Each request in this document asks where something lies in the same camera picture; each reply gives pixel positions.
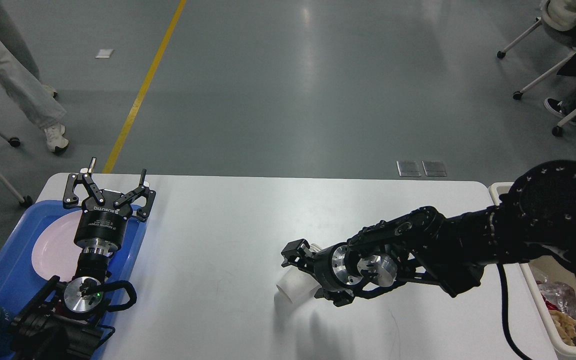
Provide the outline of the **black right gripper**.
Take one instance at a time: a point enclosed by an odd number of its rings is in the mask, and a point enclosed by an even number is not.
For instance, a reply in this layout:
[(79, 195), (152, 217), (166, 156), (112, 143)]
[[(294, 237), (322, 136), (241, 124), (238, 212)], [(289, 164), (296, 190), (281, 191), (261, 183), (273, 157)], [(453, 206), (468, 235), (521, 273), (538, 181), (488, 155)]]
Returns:
[(346, 264), (347, 255), (346, 243), (334, 244), (319, 251), (306, 239), (298, 239), (286, 244), (281, 251), (281, 267), (292, 266), (308, 275), (314, 274), (321, 287), (313, 297), (331, 301), (339, 308), (355, 300), (352, 287), (356, 286), (356, 276), (351, 274)]

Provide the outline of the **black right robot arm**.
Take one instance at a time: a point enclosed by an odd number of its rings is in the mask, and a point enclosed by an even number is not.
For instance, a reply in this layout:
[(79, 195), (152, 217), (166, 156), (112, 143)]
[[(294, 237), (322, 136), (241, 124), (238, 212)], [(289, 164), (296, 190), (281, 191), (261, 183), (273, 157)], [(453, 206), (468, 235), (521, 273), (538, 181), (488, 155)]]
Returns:
[(316, 299), (336, 307), (373, 299), (407, 283), (441, 287), (451, 297), (481, 284), (495, 264), (502, 287), (502, 329), (510, 348), (527, 356), (509, 329), (505, 264), (553, 257), (576, 278), (576, 161), (539, 164), (519, 176), (498, 205), (452, 218), (423, 206), (359, 230), (344, 243), (315, 251), (306, 239), (281, 251), (319, 285)]

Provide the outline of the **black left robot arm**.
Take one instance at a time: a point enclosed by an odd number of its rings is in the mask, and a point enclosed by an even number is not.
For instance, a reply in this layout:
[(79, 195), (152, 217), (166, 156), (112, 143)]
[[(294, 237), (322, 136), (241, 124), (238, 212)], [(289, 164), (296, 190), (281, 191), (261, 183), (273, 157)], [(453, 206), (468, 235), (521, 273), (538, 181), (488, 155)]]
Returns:
[(107, 313), (123, 312), (137, 303), (128, 280), (110, 281), (111, 257), (124, 243), (128, 222), (150, 217), (156, 192), (141, 170), (135, 189), (101, 189), (93, 180), (96, 158), (71, 173), (62, 207), (82, 211), (73, 243), (81, 248), (71, 280), (54, 275), (11, 322), (11, 350), (15, 360), (89, 360), (115, 333), (101, 323)]

